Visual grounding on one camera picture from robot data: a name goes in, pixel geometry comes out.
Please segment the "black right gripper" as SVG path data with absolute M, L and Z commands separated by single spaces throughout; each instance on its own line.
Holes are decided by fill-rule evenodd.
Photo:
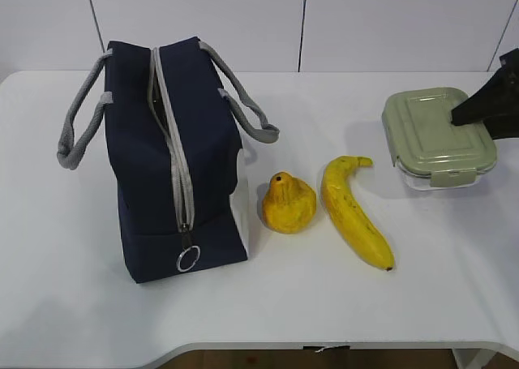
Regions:
M 500 69 L 452 112 L 452 124 L 483 122 L 492 139 L 518 137 L 519 48 L 499 56 Z

